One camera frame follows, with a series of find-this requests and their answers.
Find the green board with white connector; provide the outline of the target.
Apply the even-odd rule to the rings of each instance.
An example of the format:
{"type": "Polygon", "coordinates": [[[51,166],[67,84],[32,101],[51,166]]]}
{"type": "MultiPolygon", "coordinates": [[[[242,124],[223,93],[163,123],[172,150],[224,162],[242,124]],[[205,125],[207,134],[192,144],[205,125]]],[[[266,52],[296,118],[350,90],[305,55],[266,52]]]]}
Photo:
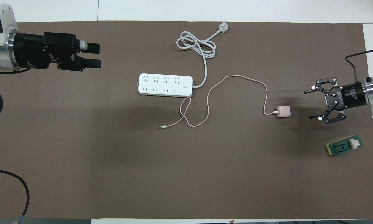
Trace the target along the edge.
{"type": "Polygon", "coordinates": [[[362,146],[362,140],[360,136],[353,135],[353,136],[348,136],[346,138],[326,144],[326,149],[330,156],[338,156],[341,154],[345,154],[349,151],[358,149],[361,146],[362,146]]]}

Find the brown table mat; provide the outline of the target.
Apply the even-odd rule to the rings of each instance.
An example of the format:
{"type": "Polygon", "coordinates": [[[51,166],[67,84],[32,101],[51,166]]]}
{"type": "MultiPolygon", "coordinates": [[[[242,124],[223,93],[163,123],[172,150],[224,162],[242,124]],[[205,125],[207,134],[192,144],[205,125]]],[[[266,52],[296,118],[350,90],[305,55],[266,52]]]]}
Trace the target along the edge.
{"type": "Polygon", "coordinates": [[[101,69],[0,75],[0,169],[30,190],[26,218],[373,218],[369,106],[325,124],[320,78],[355,81],[344,57],[365,50],[361,24],[229,23],[213,41],[190,128],[181,98],[143,96],[141,73],[204,76],[202,58],[175,45],[184,30],[211,36],[218,22],[20,23],[21,32],[73,33],[100,44],[101,69]],[[279,119],[276,107],[290,106],[279,119]],[[326,144],[362,146],[330,156],[326,144]]]}

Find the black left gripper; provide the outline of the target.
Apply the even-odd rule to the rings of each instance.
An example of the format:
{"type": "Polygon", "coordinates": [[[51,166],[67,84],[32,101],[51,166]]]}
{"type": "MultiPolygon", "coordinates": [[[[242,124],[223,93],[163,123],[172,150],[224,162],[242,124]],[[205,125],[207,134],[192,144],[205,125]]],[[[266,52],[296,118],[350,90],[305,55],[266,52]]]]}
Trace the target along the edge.
{"type": "Polygon", "coordinates": [[[45,32],[43,35],[18,32],[13,37],[13,55],[20,68],[47,69],[56,63],[58,69],[82,72],[86,68],[101,69],[101,60],[77,55],[99,54],[100,44],[78,40],[75,34],[45,32]]]}

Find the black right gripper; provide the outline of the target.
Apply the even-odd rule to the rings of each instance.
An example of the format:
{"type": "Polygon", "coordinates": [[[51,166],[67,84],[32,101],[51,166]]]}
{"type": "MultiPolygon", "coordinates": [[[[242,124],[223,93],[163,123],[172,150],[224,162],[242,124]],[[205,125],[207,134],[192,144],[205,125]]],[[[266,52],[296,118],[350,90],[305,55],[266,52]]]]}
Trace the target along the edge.
{"type": "Polygon", "coordinates": [[[309,119],[318,119],[320,121],[324,121],[326,124],[331,124],[347,118],[343,112],[339,112],[336,117],[330,119],[328,116],[334,110],[345,110],[347,108],[355,108],[367,105],[364,88],[361,82],[355,82],[353,84],[344,86],[336,86],[336,83],[336,77],[323,78],[317,80],[311,89],[304,91],[304,94],[320,91],[328,95],[325,97],[325,99],[329,107],[322,115],[309,116],[309,119]],[[327,90],[321,87],[323,84],[332,84],[333,88],[327,90]],[[336,106],[331,105],[334,101],[338,102],[336,106]]]}

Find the white power strip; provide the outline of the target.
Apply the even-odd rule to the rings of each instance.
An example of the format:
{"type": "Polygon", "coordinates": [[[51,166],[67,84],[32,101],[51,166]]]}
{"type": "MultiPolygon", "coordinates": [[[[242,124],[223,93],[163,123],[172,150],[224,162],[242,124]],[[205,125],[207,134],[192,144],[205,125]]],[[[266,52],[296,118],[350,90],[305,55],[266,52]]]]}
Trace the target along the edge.
{"type": "Polygon", "coordinates": [[[148,96],[191,97],[193,78],[181,75],[141,73],[138,78],[138,92],[148,96]]]}

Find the pink charger block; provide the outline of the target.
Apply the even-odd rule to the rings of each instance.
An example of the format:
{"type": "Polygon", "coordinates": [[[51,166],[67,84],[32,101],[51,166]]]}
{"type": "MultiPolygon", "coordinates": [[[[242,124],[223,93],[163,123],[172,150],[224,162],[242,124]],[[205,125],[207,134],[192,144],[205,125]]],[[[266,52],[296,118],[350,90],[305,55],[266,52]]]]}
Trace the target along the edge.
{"type": "Polygon", "coordinates": [[[278,106],[274,112],[279,119],[284,119],[291,116],[290,106],[278,106]]]}

